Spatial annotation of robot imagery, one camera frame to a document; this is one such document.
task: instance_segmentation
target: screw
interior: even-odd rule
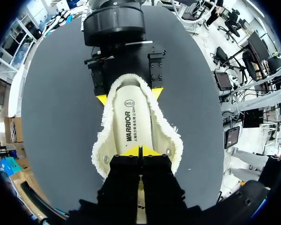
[[[167,153],[168,156],[171,156],[171,155],[172,155],[172,151],[171,151],[170,149],[167,149],[167,150],[166,150],[166,153]]]
[[[108,164],[108,162],[109,162],[108,156],[105,156],[105,157],[104,157],[104,162],[105,162],[105,164]]]
[[[236,193],[236,196],[237,196],[237,197],[240,198],[240,197],[242,197],[242,195],[243,195],[243,194],[242,194],[241,192],[237,191],[237,193]]]
[[[249,206],[249,205],[251,205],[251,200],[250,199],[246,199],[245,203]]]

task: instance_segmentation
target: cardboard box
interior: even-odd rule
[[[23,142],[21,117],[13,117],[13,118],[5,117],[4,126],[5,126],[6,143]],[[15,128],[15,136],[14,136],[14,140],[11,140],[13,128]]]
[[[26,169],[26,168],[29,168],[29,167],[30,167],[28,158],[17,159],[16,162],[18,163],[18,165],[19,165],[22,169]]]
[[[15,151],[17,152],[18,158],[26,158],[26,152],[24,149],[24,142],[21,143],[14,143]]]
[[[10,130],[10,118],[4,117],[4,127],[5,127],[5,138],[6,143],[11,143],[11,130]]]
[[[18,197],[21,198],[23,203],[33,212],[33,214],[39,220],[42,220],[43,218],[46,218],[46,216],[42,213],[42,211],[40,211],[39,208],[36,207],[35,204],[32,203],[32,201],[28,198],[28,196],[22,190],[21,184],[23,182],[25,182],[25,179],[19,176],[19,172],[16,173],[16,174],[11,175],[10,179],[11,179],[11,181],[13,183],[14,188],[17,191]]]
[[[15,130],[17,136],[17,142],[23,142],[23,133],[22,133],[22,119],[21,117],[15,117]]]
[[[33,175],[33,172],[31,170],[25,169],[22,171],[22,173],[25,174],[25,179],[27,181],[27,183],[29,184],[29,186],[48,204],[49,200],[47,199],[47,197],[44,195],[41,187],[39,186],[36,178]]]

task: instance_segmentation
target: computer monitor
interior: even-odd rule
[[[215,80],[217,86],[220,90],[231,90],[232,85],[227,73],[224,72],[214,72]]]
[[[259,57],[260,61],[265,60],[270,56],[266,49],[266,46],[256,32],[251,34],[251,36],[248,38],[248,42],[255,50],[255,53]]]
[[[225,149],[238,143],[240,127],[234,127],[226,131],[225,133]]]

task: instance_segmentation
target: person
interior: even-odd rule
[[[272,188],[278,181],[279,174],[281,173],[281,154],[279,157],[277,155],[255,155],[241,151],[238,148],[233,148],[230,155],[239,158],[257,169],[256,171],[235,168],[228,169],[229,174],[233,174],[240,180],[244,182],[256,180],[269,188]]]
[[[215,8],[212,10],[211,12],[211,15],[210,15],[210,18],[206,21],[206,22],[203,22],[204,24],[204,27],[209,30],[209,26],[217,19],[220,17],[220,11],[223,7],[223,3],[224,3],[224,0],[218,0],[217,3],[216,3],[216,6]]]

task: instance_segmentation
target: desk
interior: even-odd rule
[[[158,102],[164,117],[177,126],[184,145],[176,178],[188,207],[216,203],[223,174],[222,116],[209,66],[181,22],[163,7],[142,7],[147,40],[167,51]],[[22,99],[25,151],[33,173],[53,207],[67,212],[79,199],[97,202],[102,177],[91,163],[103,105],[94,95],[91,71],[84,65],[80,19],[57,29],[32,59]],[[113,74],[148,72],[148,59],[127,58]]]

